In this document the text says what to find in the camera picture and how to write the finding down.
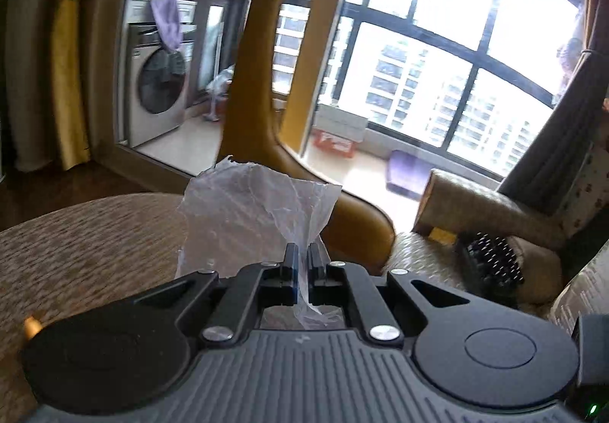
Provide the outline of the clear plastic bag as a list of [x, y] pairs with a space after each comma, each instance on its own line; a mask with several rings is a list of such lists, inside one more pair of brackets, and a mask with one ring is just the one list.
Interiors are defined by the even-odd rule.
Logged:
[[298, 292], [294, 307], [266, 307], [260, 327], [324, 330], [345, 326], [336, 307], [310, 304], [306, 292], [306, 250], [317, 244], [323, 261], [329, 254], [321, 231], [332, 216], [342, 187], [291, 178], [264, 165], [229, 157], [190, 180], [179, 212], [187, 237], [177, 259], [179, 278], [196, 270], [214, 270], [222, 278], [257, 262], [281, 262], [286, 246], [298, 248]]

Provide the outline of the yellow rubber duck toy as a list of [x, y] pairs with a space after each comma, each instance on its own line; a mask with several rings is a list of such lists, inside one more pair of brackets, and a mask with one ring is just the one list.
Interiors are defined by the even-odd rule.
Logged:
[[24, 321], [24, 336], [26, 340], [32, 340], [42, 329], [41, 323], [33, 316], [29, 316]]

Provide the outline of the purple floor mat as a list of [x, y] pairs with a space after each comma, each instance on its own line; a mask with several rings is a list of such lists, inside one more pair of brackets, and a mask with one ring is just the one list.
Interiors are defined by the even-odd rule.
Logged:
[[386, 189], [410, 199], [420, 199], [433, 168], [414, 155], [393, 150], [387, 161]]

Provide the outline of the red crate with white panel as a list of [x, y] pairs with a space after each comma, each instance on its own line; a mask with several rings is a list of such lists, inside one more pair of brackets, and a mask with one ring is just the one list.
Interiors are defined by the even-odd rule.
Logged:
[[366, 117], [319, 103], [312, 128], [313, 145], [333, 155], [352, 158], [366, 130]]

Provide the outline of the brown giraffe shaped chair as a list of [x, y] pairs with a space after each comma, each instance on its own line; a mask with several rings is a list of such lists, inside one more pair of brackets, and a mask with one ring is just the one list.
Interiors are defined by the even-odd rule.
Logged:
[[230, 156], [238, 162], [257, 162], [292, 178], [324, 182], [323, 176], [297, 159], [292, 148], [303, 139], [303, 122], [310, 112], [338, 1], [313, 2], [292, 82], [294, 90], [288, 96], [284, 124], [278, 126], [271, 69], [283, 0], [251, 0], [229, 87], [219, 158]]

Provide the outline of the beige patterned sofa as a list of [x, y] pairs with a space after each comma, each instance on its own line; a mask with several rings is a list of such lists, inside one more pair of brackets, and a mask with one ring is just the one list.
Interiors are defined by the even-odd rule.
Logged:
[[433, 170], [412, 231], [399, 235], [384, 267], [410, 267], [461, 289], [456, 255], [434, 242], [432, 231], [502, 235], [525, 253], [525, 281], [516, 294], [523, 311], [567, 331], [581, 315], [607, 313], [608, 118], [601, 103], [608, 88], [608, 52], [584, 50], [572, 81], [583, 85], [572, 100], [588, 105], [572, 109], [560, 102], [538, 135], [541, 148], [527, 152], [534, 161], [525, 182], [535, 185], [536, 199], [552, 183], [567, 185], [556, 210], [541, 213], [508, 190], [493, 191]]

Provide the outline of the black beaded cushion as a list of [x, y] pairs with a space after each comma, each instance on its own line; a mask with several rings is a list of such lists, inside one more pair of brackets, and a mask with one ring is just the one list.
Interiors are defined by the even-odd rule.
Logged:
[[525, 283], [516, 253], [506, 237], [484, 232], [460, 234], [455, 250], [464, 286], [473, 294], [493, 301], [511, 299]]

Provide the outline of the patterned lace tablecloth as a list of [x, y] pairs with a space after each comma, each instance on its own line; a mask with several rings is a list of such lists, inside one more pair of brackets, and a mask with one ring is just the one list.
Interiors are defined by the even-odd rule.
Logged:
[[95, 199], [1, 234], [1, 419], [36, 407], [21, 365], [24, 322], [43, 325], [168, 282], [187, 237], [180, 195]]

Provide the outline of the white front-load washing machine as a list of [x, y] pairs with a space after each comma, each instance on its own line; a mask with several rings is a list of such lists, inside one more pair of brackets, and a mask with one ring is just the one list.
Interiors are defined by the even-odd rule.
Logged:
[[196, 4], [178, 1], [182, 43], [168, 51], [159, 35], [150, 0], [127, 0], [124, 139], [131, 148], [179, 128], [185, 117]]

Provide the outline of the yellow curtain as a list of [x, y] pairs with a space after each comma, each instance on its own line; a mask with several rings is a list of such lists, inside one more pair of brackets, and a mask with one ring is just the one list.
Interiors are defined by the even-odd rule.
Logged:
[[51, 93], [64, 170], [90, 160], [81, 95], [80, 0], [57, 0], [51, 33]]

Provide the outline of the purple towel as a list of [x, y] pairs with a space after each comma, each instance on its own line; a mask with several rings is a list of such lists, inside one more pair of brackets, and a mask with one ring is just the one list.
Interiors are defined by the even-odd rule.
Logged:
[[183, 39], [178, 0], [150, 0], [160, 39], [169, 52], [177, 52]]

